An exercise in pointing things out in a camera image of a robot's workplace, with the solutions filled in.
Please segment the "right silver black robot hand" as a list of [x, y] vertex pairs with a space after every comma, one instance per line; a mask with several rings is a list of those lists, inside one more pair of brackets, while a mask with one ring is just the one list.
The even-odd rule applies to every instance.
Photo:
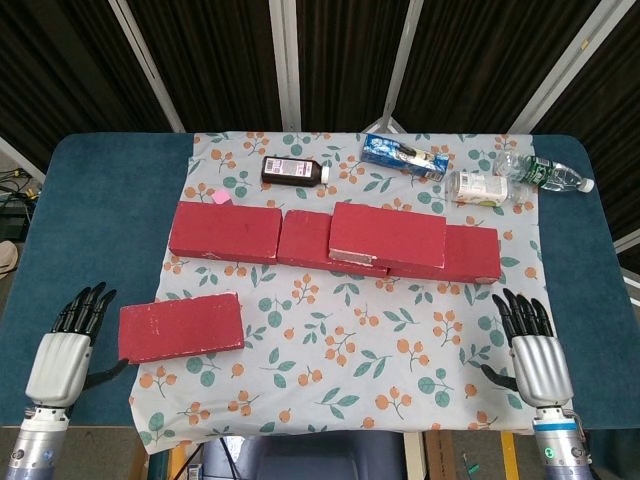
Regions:
[[531, 407], [566, 405], [574, 397], [573, 386], [564, 350], [544, 306], [507, 288], [491, 298], [502, 322], [514, 374], [500, 374], [483, 364], [485, 377], [518, 393]]

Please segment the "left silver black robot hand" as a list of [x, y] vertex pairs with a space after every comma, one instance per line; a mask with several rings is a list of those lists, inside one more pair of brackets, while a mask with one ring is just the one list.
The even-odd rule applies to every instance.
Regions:
[[80, 394], [119, 375], [129, 365], [120, 359], [104, 371], [89, 365], [106, 311], [117, 291], [100, 282], [82, 289], [60, 311], [39, 344], [26, 386], [34, 405], [50, 409], [73, 406]]

